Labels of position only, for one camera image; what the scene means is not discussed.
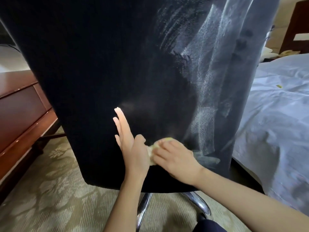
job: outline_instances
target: wooden headboard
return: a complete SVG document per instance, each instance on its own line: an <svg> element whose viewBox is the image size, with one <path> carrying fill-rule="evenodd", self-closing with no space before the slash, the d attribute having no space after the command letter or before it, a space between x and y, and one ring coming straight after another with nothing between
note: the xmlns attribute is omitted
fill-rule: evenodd
<svg viewBox="0 0 309 232"><path fill-rule="evenodd" d="M307 40L294 40L295 35L301 33L308 33L309 37L309 0L296 3L280 53L285 50L301 51L301 54L309 53L309 38Z"/></svg>

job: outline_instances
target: white bed sheet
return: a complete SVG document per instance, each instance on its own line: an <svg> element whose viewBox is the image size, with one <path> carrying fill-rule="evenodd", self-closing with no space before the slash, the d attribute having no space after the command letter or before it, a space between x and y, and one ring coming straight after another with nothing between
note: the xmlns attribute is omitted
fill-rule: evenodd
<svg viewBox="0 0 309 232"><path fill-rule="evenodd" d="M309 216L309 54L258 66L233 157L266 195Z"/></svg>

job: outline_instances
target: floor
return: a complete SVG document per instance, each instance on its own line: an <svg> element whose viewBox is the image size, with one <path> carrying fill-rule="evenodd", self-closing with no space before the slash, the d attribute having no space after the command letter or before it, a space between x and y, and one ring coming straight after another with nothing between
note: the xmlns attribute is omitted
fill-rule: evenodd
<svg viewBox="0 0 309 232"><path fill-rule="evenodd" d="M198 194L227 231L250 231L221 204ZM0 232L102 231L116 197L115 190L87 185L67 139L54 139L0 206ZM140 231L189 232L195 224L196 209L182 195L154 194Z"/></svg>

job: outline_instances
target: chair leg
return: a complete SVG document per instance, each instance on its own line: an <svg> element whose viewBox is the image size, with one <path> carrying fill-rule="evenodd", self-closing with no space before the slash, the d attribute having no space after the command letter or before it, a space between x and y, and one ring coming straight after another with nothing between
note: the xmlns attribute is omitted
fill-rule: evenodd
<svg viewBox="0 0 309 232"><path fill-rule="evenodd" d="M195 192L185 192L185 193L182 193L182 194L184 196L186 196L187 198L189 198L189 200L202 211L205 218L207 218L208 220L214 219L212 214L211 214L211 210L208 207L207 203L197 193L195 193Z"/></svg>
<svg viewBox="0 0 309 232"><path fill-rule="evenodd" d="M136 232L139 232L141 228L141 223L143 222L151 197L152 193L145 193L138 204Z"/></svg>

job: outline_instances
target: dark pants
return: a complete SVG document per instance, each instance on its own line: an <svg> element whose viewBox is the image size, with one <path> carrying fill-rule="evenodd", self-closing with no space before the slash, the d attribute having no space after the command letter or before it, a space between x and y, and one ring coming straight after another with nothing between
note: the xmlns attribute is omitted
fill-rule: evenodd
<svg viewBox="0 0 309 232"><path fill-rule="evenodd" d="M192 232L226 232L217 222L202 220L197 223Z"/></svg>

